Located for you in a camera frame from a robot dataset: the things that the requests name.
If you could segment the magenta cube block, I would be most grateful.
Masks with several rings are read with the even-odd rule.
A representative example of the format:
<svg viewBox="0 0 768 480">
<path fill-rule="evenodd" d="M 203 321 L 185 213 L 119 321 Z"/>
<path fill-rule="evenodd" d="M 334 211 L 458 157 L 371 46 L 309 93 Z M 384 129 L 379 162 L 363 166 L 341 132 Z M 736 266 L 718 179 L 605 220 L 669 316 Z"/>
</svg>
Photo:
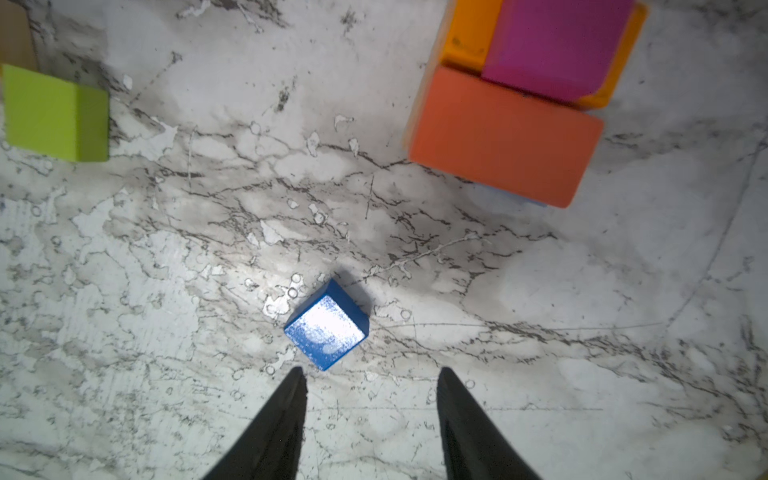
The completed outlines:
<svg viewBox="0 0 768 480">
<path fill-rule="evenodd" d="M 607 105 L 634 1 L 505 1 L 481 78 L 582 109 Z"/>
</svg>

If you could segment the orange rectangular block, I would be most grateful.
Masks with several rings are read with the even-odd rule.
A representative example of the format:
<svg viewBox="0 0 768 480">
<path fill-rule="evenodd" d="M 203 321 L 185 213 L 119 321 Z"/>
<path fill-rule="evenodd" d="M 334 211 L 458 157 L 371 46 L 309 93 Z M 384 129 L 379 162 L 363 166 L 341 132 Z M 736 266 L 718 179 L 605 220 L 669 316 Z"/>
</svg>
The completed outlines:
<svg viewBox="0 0 768 480">
<path fill-rule="evenodd" d="M 452 2 L 455 5 L 454 15 L 443 46 L 441 64 L 481 77 L 496 21 L 502 3 L 505 1 Z M 623 69 L 618 76 L 615 88 L 649 14 L 647 5 L 640 1 L 634 2 L 637 3 L 637 6 L 631 18 L 630 30 L 625 33 L 621 51 L 617 56 Z"/>
</svg>

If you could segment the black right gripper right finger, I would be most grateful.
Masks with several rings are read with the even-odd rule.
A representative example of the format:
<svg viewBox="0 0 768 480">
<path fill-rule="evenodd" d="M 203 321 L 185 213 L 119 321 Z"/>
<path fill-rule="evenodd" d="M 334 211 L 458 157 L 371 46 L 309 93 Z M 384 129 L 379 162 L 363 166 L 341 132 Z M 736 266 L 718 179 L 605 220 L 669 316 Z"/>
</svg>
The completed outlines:
<svg viewBox="0 0 768 480">
<path fill-rule="evenodd" d="M 449 479 L 540 480 L 448 367 L 438 377 L 437 410 Z"/>
</svg>

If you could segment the blue number cube block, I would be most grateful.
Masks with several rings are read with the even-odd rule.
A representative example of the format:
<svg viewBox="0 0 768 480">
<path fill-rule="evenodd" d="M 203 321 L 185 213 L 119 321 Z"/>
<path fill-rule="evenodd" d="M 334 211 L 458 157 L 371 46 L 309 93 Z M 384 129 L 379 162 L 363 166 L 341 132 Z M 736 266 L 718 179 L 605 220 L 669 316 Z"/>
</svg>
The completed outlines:
<svg viewBox="0 0 768 480">
<path fill-rule="evenodd" d="M 322 371 L 342 359 L 370 331 L 369 315 L 334 279 L 305 300 L 284 333 Z"/>
</svg>

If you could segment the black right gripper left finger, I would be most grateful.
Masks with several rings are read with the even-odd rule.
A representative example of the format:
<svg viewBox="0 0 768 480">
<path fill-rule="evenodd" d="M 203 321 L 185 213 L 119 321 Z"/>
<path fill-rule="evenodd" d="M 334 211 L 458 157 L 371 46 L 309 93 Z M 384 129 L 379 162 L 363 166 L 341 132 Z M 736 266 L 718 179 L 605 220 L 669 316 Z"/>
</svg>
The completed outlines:
<svg viewBox="0 0 768 480">
<path fill-rule="evenodd" d="M 306 410 L 306 377 L 300 367 L 294 367 L 205 477 L 209 480 L 295 479 Z"/>
</svg>

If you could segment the light blue rectangular block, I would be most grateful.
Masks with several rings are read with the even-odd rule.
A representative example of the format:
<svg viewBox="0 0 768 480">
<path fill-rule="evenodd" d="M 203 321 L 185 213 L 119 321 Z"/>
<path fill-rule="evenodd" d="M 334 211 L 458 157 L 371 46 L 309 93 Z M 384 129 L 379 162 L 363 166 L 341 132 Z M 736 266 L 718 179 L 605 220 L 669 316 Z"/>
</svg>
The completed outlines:
<svg viewBox="0 0 768 480">
<path fill-rule="evenodd" d="M 541 203 L 536 200 L 529 199 L 524 196 L 520 196 L 514 193 L 510 193 L 505 190 L 501 190 L 498 188 L 494 188 L 492 186 L 483 185 L 483 184 L 473 184 L 472 185 L 475 194 L 482 199 L 485 200 L 493 200 L 493 201 L 506 201 L 506 202 L 512 202 L 518 205 L 533 205 L 537 207 L 547 207 L 547 204 Z"/>
</svg>

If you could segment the red rectangular block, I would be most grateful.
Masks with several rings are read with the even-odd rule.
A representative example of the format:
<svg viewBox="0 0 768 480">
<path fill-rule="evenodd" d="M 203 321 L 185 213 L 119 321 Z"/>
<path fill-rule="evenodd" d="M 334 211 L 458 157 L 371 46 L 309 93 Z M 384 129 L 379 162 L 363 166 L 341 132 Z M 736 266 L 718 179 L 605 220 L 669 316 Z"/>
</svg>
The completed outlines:
<svg viewBox="0 0 768 480">
<path fill-rule="evenodd" d="M 408 149 L 411 161 L 538 203 L 571 203 L 602 120 L 438 67 Z"/>
</svg>

